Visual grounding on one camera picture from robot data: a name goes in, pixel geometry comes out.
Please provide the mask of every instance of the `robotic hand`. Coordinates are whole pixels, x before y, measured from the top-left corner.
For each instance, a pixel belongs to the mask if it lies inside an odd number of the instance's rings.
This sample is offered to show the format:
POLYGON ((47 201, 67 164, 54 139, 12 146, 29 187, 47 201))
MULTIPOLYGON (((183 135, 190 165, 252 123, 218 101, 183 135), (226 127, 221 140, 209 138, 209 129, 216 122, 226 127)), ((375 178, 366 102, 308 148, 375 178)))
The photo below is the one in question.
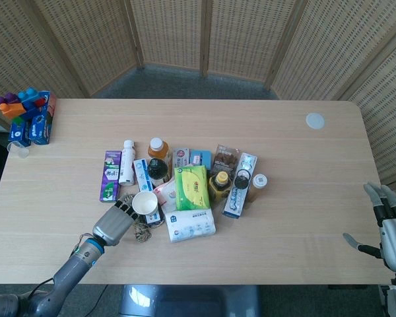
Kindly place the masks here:
POLYGON ((383 259, 384 265, 395 272, 391 286, 383 288, 386 313, 394 317, 396 316, 396 193, 387 186, 378 187, 370 182, 364 185, 364 189, 374 207, 381 240, 379 248, 361 244, 349 233, 344 233, 343 237, 353 248, 377 259, 383 259))
POLYGON ((70 258, 50 279, 54 286, 49 293, 38 291, 40 284, 32 292, 23 295, 0 295, 0 317, 57 316, 67 295, 104 254, 104 247, 116 246, 138 217, 132 207, 124 202, 126 197, 121 197, 107 210, 94 225, 93 234, 81 235, 70 258), (90 238, 79 246, 84 235, 90 238))

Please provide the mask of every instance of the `wooden table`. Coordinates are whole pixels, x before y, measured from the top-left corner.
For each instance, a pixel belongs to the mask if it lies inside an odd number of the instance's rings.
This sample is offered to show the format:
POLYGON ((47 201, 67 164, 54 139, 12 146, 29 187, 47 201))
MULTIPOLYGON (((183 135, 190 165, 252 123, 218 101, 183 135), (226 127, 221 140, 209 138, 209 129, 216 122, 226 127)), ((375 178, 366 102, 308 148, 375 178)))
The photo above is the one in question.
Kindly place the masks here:
POLYGON ((352 249, 349 232, 378 245, 362 185, 378 175, 359 109, 350 102, 262 100, 57 101, 51 143, 10 156, 0 183, 0 283, 37 283, 66 261, 80 233, 110 207, 98 201, 104 151, 151 137, 171 147, 218 143, 258 156, 268 190, 238 219, 214 210, 214 236, 171 244, 166 225, 135 242, 133 228, 82 283, 388 283, 382 261, 352 249), (325 127, 310 129, 319 112, 325 127))

